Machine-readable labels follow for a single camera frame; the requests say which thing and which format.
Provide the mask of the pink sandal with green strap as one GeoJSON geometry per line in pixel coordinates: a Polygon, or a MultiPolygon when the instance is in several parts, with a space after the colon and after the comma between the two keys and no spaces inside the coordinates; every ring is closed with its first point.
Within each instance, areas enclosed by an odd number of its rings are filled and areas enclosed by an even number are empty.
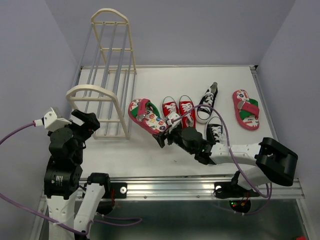
{"type": "Polygon", "coordinates": [[[131,101],[128,106],[128,115],[134,123],[151,135],[158,135],[168,128],[157,107],[147,98],[131,101]]]}

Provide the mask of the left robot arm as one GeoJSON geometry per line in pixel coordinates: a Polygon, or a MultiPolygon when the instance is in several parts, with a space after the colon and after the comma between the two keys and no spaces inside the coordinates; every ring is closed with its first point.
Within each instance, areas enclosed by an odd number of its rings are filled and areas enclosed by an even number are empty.
{"type": "Polygon", "coordinates": [[[78,109],[71,113],[82,121],[79,125],[50,108],[43,117],[50,140],[50,158],[44,176],[44,195],[52,219],[51,240],[88,240],[100,200],[111,193],[107,173],[93,172],[86,180],[84,198],[75,212],[75,202],[83,172],[83,151],[88,140],[100,128],[95,113],[78,109]]]}

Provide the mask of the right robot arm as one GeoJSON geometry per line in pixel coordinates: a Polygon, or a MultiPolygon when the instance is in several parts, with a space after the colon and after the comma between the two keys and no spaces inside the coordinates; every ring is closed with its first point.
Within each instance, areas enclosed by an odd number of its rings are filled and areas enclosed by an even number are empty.
{"type": "Polygon", "coordinates": [[[284,187],[293,185],[298,155],[273,138],[265,137],[259,143],[228,146],[203,139],[195,128],[180,126],[173,130],[161,127],[153,138],[163,148],[176,144],[194,156],[203,165],[247,165],[247,170],[237,170],[231,182],[223,184],[220,192],[226,198],[242,195],[260,185],[274,183],[284,187]]]}

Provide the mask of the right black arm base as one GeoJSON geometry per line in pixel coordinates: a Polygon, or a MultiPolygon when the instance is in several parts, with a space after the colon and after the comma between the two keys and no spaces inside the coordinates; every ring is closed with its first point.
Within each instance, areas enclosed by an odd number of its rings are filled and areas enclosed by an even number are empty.
{"type": "Polygon", "coordinates": [[[244,215],[251,209],[251,198],[260,196],[253,190],[247,190],[231,182],[215,182],[213,195],[218,199],[229,200],[231,210],[244,215]]]}

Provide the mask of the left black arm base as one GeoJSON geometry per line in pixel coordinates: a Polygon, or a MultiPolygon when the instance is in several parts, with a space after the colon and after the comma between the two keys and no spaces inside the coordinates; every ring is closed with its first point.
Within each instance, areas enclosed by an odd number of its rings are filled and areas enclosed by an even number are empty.
{"type": "Polygon", "coordinates": [[[126,182],[111,182],[110,190],[103,195],[100,200],[97,212],[108,215],[116,206],[116,200],[127,198],[128,184],[126,182]]]}

